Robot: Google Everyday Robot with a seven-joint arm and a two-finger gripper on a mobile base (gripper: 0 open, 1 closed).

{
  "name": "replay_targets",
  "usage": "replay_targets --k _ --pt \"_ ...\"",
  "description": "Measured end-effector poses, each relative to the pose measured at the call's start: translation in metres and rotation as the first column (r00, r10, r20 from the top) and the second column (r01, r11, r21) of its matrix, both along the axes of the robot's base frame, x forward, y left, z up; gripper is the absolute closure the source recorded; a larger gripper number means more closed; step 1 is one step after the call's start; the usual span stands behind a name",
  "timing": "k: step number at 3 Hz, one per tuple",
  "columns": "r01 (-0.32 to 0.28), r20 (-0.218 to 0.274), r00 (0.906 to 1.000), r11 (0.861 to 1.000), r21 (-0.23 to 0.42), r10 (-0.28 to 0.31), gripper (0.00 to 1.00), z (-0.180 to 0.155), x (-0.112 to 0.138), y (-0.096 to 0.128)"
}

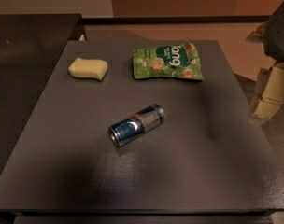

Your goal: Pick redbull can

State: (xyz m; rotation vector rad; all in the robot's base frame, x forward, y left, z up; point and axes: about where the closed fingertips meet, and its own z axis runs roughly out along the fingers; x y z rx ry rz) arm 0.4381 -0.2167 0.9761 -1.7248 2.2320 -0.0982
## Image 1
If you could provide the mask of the beige taped gripper finger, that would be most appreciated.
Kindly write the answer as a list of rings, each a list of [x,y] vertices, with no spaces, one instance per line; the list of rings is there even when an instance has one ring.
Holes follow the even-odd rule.
[[[249,116],[254,121],[270,120],[284,105],[284,62],[276,61],[257,76]]]

